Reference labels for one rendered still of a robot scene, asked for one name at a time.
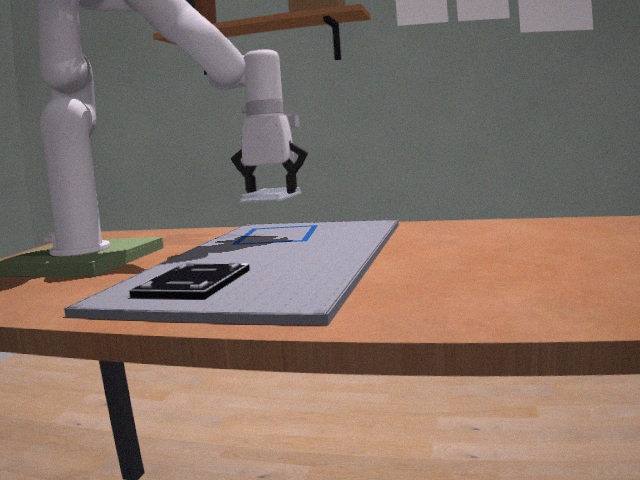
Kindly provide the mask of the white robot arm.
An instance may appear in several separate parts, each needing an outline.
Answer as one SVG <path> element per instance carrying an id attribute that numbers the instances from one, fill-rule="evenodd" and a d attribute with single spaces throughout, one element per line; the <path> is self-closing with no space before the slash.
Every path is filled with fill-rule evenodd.
<path id="1" fill-rule="evenodd" d="M 53 87 L 52 100 L 40 116 L 54 224 L 44 242 L 52 242 L 52 256 L 110 247 L 101 237 L 89 140 L 96 127 L 94 83 L 91 65 L 82 54 L 78 5 L 103 11 L 138 9 L 165 39 L 206 71 L 213 87 L 245 86 L 247 108 L 241 108 L 242 114 L 283 113 L 278 53 L 256 50 L 242 57 L 186 0 L 37 0 L 40 75 Z"/>

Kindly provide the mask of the blue tape corner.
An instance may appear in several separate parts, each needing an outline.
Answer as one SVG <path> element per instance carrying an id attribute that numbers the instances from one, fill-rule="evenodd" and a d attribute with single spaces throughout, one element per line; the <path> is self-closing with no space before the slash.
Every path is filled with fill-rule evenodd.
<path id="1" fill-rule="evenodd" d="M 308 239 L 310 238 L 310 236 L 312 235 L 312 233 L 314 232 L 314 230 L 317 228 L 318 225 L 311 225 L 311 226 L 312 227 L 310 228 L 310 230 L 307 232 L 307 234 L 304 236 L 304 238 L 302 240 L 295 240 L 293 242 L 308 241 Z M 310 226 L 293 226 L 293 227 L 310 227 Z M 232 245 L 239 245 L 241 241 L 243 241 L 246 237 L 248 237 L 250 234 L 252 234 L 257 229 L 273 229 L 273 228 L 255 228 L 255 229 L 252 229 L 248 233 L 246 233 L 244 236 L 242 236 L 240 239 L 238 239 L 236 242 L 234 242 Z M 280 243 L 280 241 L 275 241 L 275 242 L 255 242 L 255 244 L 259 244 L 259 243 Z"/>

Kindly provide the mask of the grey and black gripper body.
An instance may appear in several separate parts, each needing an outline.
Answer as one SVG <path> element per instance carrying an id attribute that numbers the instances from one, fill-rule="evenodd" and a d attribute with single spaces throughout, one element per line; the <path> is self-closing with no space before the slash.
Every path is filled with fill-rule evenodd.
<path id="1" fill-rule="evenodd" d="M 281 135 L 280 135 L 281 134 Z M 242 161 L 247 166 L 282 164 L 294 158 L 291 131 L 284 113 L 247 116 L 242 127 Z"/>

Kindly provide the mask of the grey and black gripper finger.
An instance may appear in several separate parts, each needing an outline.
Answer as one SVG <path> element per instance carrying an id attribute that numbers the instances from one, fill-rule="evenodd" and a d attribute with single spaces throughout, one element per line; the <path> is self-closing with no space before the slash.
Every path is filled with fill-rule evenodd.
<path id="1" fill-rule="evenodd" d="M 231 157 L 231 161 L 236 166 L 236 169 L 245 177 L 245 187 L 247 193 L 256 191 L 256 180 L 255 176 L 253 176 L 253 172 L 257 166 L 245 166 L 241 163 L 242 158 L 242 149 L 238 151 L 234 156 Z M 250 169 L 251 172 L 249 171 Z"/>
<path id="2" fill-rule="evenodd" d="M 293 163 L 291 159 L 288 159 L 286 162 L 282 163 L 282 165 L 288 172 L 288 174 L 286 174 L 287 193 L 292 194 L 292 193 L 295 193 L 296 192 L 295 189 L 297 189 L 296 173 L 298 172 L 300 167 L 303 165 L 303 162 L 305 161 L 308 155 L 308 152 L 291 142 L 289 142 L 289 146 L 291 151 L 298 154 L 298 159 L 295 163 Z"/>

